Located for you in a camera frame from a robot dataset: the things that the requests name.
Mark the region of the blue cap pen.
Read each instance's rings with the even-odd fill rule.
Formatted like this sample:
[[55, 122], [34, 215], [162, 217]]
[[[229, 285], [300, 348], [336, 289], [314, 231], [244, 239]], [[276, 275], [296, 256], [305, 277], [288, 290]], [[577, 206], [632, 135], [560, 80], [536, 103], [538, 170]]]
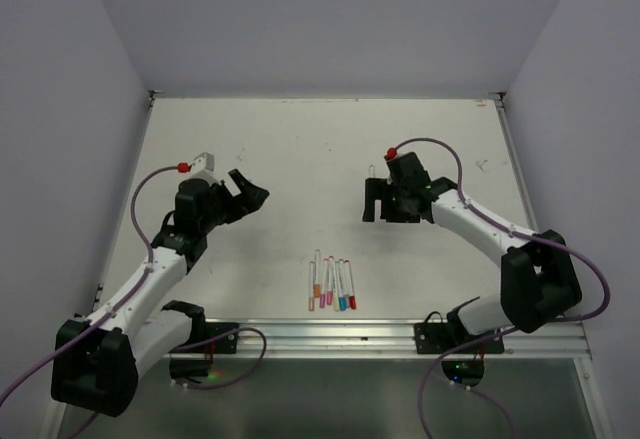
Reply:
[[344, 273], [343, 259], [338, 260], [337, 270], [338, 270], [338, 282], [339, 282], [339, 288], [340, 288], [339, 304], [340, 304], [340, 309], [344, 311], [348, 308], [348, 293], [345, 286], [345, 273]]

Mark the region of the red cap pen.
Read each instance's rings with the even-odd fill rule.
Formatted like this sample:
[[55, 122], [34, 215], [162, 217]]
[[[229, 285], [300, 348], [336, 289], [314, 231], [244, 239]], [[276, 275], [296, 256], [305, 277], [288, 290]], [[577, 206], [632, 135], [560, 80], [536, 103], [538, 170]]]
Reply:
[[353, 268], [350, 260], [345, 260], [345, 268], [348, 274], [348, 284], [349, 284], [349, 304], [350, 308], [353, 310], [357, 309], [357, 302], [355, 296], [355, 285], [354, 285], [354, 276], [353, 276]]

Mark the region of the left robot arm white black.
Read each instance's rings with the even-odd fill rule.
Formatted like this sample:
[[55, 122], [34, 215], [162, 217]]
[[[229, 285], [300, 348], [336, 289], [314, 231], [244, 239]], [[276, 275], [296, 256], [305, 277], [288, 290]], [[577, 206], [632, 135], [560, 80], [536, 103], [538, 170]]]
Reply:
[[132, 402], [146, 372], [166, 354], [201, 349], [208, 338], [202, 307], [181, 301], [163, 304], [207, 249], [216, 227], [257, 212], [270, 193], [238, 170], [229, 176], [233, 194], [207, 169], [182, 164], [173, 209], [147, 256], [128, 281], [85, 319], [70, 319], [58, 330], [51, 377], [54, 400], [110, 417]]

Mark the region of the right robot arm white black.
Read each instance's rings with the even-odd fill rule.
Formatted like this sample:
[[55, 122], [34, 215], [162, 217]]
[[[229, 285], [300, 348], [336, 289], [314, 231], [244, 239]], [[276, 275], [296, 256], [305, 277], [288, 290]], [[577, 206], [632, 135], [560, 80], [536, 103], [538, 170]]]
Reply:
[[499, 269], [497, 293], [465, 301], [437, 322], [415, 325], [418, 353], [470, 352], [482, 337], [504, 328], [532, 333], [581, 302], [579, 280], [559, 233], [501, 224], [500, 216], [462, 199], [458, 183], [431, 178], [413, 152], [388, 154], [386, 164], [388, 178], [364, 182], [363, 221], [435, 224]]

